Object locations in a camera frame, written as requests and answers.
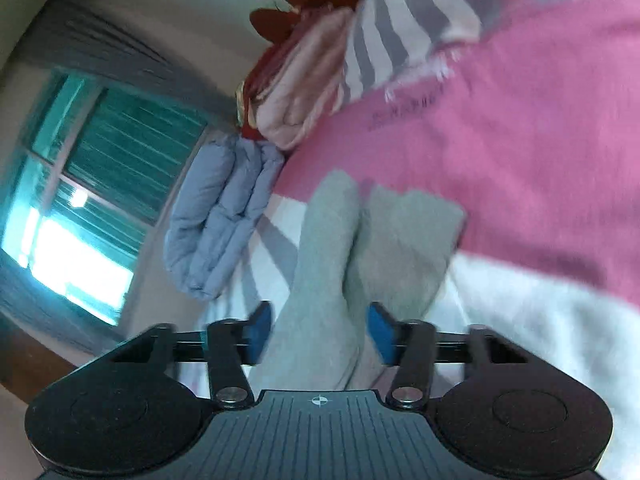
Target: red fabric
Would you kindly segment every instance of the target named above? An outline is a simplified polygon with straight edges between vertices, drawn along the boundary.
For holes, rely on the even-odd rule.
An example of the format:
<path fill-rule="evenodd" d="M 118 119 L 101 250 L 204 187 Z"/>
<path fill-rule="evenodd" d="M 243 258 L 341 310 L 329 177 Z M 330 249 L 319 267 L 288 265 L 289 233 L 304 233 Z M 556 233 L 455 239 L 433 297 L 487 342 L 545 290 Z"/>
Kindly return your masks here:
<path fill-rule="evenodd" d="M 258 63 L 254 66 L 254 68 L 249 72 L 249 75 L 244 80 L 244 86 L 242 87 L 242 105 L 244 106 L 244 116 L 242 117 L 242 128 L 241 135 L 245 139 L 251 140 L 264 140 L 264 137 L 261 136 L 260 132 L 255 128 L 249 126 L 249 107 L 251 104 L 251 94 L 249 88 L 254 85 L 255 79 L 258 77 L 261 71 L 264 70 L 264 67 L 270 61 L 270 59 L 275 56 L 278 52 L 277 45 L 271 45 L 258 60 Z"/>
<path fill-rule="evenodd" d="M 307 202 L 333 169 L 434 192 L 467 211 L 463 250 L 640 304 L 640 0 L 510 21 L 443 82 L 324 118 L 274 192 Z"/>

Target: gray and white striped fabric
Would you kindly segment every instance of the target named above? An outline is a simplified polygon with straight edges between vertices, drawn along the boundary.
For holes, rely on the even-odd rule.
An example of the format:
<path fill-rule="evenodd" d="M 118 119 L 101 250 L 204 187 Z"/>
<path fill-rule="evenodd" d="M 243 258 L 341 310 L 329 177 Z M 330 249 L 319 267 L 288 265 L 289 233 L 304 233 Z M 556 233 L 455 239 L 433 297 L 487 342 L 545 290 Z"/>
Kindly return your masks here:
<path fill-rule="evenodd" d="M 306 203 L 271 195 L 256 230 L 218 298 L 201 320 L 246 319 L 263 300 L 271 301 L 277 317 L 293 283 Z"/>
<path fill-rule="evenodd" d="M 475 42 L 508 12 L 558 0 L 361 0 L 334 110 L 425 61 L 439 47 Z"/>

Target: folded clothes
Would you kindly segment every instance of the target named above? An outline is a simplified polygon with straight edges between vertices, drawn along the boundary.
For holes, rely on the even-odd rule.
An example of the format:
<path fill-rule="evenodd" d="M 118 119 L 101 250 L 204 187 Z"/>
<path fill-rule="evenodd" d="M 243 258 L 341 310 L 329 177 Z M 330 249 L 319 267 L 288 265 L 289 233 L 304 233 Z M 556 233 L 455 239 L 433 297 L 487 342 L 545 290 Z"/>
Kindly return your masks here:
<path fill-rule="evenodd" d="M 343 8 L 320 18 L 254 101 L 260 134 L 281 150 L 302 142 L 333 104 L 352 17 L 353 11 Z"/>
<path fill-rule="evenodd" d="M 238 118 L 242 136 L 246 139 L 264 140 L 256 129 L 254 99 L 267 88 L 278 75 L 291 51 L 311 28 L 326 14 L 332 12 L 329 5 L 306 7 L 300 10 L 299 21 L 289 37 L 280 44 L 271 45 L 261 56 L 249 75 L 236 91 Z"/>
<path fill-rule="evenodd" d="M 164 240 L 178 288 L 216 298 L 267 206 L 284 162 L 270 142 L 225 137 L 205 144 L 180 188 Z"/>
<path fill-rule="evenodd" d="M 366 307 L 420 319 L 435 297 L 464 219 L 451 202 L 381 187 L 360 205 L 358 184 L 330 174 L 309 203 L 291 293 L 254 391 L 368 388 L 382 371 L 365 334 Z"/>

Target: black metal bar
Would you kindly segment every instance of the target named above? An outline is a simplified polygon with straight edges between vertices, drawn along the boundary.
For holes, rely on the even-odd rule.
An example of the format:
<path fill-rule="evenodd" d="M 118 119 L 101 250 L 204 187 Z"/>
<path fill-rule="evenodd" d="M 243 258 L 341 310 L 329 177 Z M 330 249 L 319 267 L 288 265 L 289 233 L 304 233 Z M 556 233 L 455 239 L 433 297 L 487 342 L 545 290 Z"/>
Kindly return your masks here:
<path fill-rule="evenodd" d="M 246 392 L 246 397 L 234 403 L 235 408 L 242 408 L 253 404 L 254 394 L 242 370 L 242 361 L 236 349 L 236 337 L 232 333 L 235 323 L 231 320 L 210 324 L 205 332 L 204 355 L 209 372 L 209 392 L 211 400 L 222 407 L 220 392 L 227 388 L 240 388 Z"/>
<path fill-rule="evenodd" d="M 471 330 L 466 338 L 469 361 L 465 364 L 464 377 L 468 379 L 479 368 L 491 365 L 491 356 L 483 330 Z"/>
<path fill-rule="evenodd" d="M 159 370 L 167 370 L 174 362 L 174 327 L 164 325 L 156 327 L 154 344 L 149 356 L 149 365 Z"/>
<path fill-rule="evenodd" d="M 467 334 L 450 334 L 438 332 L 436 346 L 437 363 L 468 363 L 471 360 L 466 345 Z"/>
<path fill-rule="evenodd" d="M 174 360 L 178 363 L 203 363 L 204 332 L 180 332 L 175 334 Z"/>
<path fill-rule="evenodd" d="M 386 403 L 400 408 L 412 409 L 423 406 L 429 399 L 433 364 L 436 361 L 436 327 L 430 323 L 418 322 L 409 326 L 411 334 L 400 360 L 398 373 L 394 378 Z M 403 391 L 410 389 L 411 398 L 402 398 Z"/>

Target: bed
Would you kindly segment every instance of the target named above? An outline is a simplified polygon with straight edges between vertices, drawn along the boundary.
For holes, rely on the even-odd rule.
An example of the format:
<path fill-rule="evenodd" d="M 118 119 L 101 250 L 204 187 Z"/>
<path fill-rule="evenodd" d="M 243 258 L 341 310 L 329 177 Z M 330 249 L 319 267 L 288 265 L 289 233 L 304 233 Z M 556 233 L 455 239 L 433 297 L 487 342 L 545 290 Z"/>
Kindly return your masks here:
<path fill-rule="evenodd" d="M 639 8 L 361 0 L 334 113 L 286 163 L 199 327 L 245 319 L 261 300 L 277 323 L 306 204 L 332 170 L 435 193 L 468 221 L 425 320 L 487 325 L 595 390 L 614 416 L 598 471 L 639 479 Z M 203 368 L 182 380 L 207 395 Z"/>

